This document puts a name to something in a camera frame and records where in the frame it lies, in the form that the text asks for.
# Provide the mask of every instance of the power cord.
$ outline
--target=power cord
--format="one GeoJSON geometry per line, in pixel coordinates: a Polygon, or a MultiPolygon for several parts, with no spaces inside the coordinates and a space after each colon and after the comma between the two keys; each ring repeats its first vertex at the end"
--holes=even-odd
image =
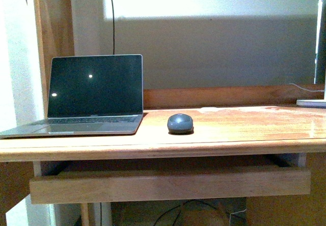
{"type": "MultiPolygon", "coordinates": [[[[207,205],[207,206],[209,206],[209,207],[211,207],[211,208],[213,208],[213,209],[215,209],[215,210],[218,210],[215,206],[213,206],[213,205],[211,205],[211,204],[209,204],[209,203],[206,203],[206,202],[204,202],[204,201],[202,201],[202,200],[197,200],[197,199],[193,199],[193,200],[186,201],[185,203],[183,203],[183,205],[188,204],[188,203],[190,203],[190,202],[198,202],[198,203],[201,203],[201,204],[207,205]]],[[[169,209],[168,211],[166,211],[165,213],[163,213],[160,217],[158,217],[158,219],[155,221],[155,223],[153,224],[153,226],[156,226],[156,224],[157,224],[157,223],[161,220],[161,218],[163,218],[166,214],[168,214],[169,212],[171,212],[171,211],[173,211],[174,209],[177,209],[177,208],[179,208],[179,207],[181,207],[181,205],[178,205],[178,206],[176,206],[176,207],[173,207],[173,208],[169,209]]],[[[247,209],[245,209],[245,210],[243,210],[243,211],[239,211],[239,212],[232,212],[232,213],[228,213],[228,212],[226,212],[226,214],[229,215],[229,226],[231,226],[231,217],[232,217],[232,216],[233,216],[233,217],[237,217],[237,218],[242,219],[242,220],[245,221],[245,220],[246,220],[245,218],[240,217],[240,216],[238,216],[238,215],[236,215],[236,214],[241,213],[241,212],[246,212],[246,210],[247,210],[247,209]]],[[[174,219],[172,226],[175,226],[175,225],[176,225],[176,222],[178,221],[180,215],[181,215],[181,210],[178,212],[176,218],[174,219]]]]}
{"type": "Polygon", "coordinates": [[[100,202],[100,226],[102,226],[102,202],[100,202]]]}
{"type": "Polygon", "coordinates": [[[111,0],[111,5],[112,5],[112,23],[113,23],[113,54],[115,54],[115,51],[116,51],[116,24],[115,24],[115,17],[114,17],[113,0],[111,0]]]}
{"type": "Polygon", "coordinates": [[[309,92],[325,92],[325,90],[308,90],[308,89],[302,88],[299,85],[297,85],[295,83],[292,83],[292,82],[289,83],[289,84],[294,85],[294,86],[298,87],[299,89],[302,89],[302,90],[305,90],[305,91],[309,91],[309,92]]]}

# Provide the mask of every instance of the laptop keyboard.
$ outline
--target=laptop keyboard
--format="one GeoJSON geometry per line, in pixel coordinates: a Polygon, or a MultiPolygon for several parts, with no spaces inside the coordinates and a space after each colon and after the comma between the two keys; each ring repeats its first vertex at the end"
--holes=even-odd
{"type": "Polygon", "coordinates": [[[66,123],[133,123],[136,117],[94,117],[94,118],[59,118],[48,119],[48,124],[66,123]]]}

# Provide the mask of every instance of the wooden drawer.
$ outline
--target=wooden drawer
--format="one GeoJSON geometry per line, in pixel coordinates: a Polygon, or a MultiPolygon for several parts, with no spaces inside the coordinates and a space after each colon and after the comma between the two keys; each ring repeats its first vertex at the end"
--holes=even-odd
{"type": "Polygon", "coordinates": [[[74,161],[30,181],[33,204],[310,193],[310,171],[264,155],[74,161]]]}

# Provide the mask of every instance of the laptop screen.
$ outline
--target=laptop screen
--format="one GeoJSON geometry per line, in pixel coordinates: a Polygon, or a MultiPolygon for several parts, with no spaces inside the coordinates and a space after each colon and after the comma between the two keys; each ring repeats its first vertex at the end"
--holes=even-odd
{"type": "Polygon", "coordinates": [[[49,118],[142,113],[140,54],[52,59],[49,118]]]}

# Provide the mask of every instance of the gray mouse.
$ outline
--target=gray mouse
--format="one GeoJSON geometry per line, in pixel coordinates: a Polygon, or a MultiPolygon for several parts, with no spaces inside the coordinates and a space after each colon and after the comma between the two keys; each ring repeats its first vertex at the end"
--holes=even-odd
{"type": "Polygon", "coordinates": [[[168,119],[168,130],[170,134],[190,134],[194,130],[194,122],[187,114],[174,114],[168,119]]]}

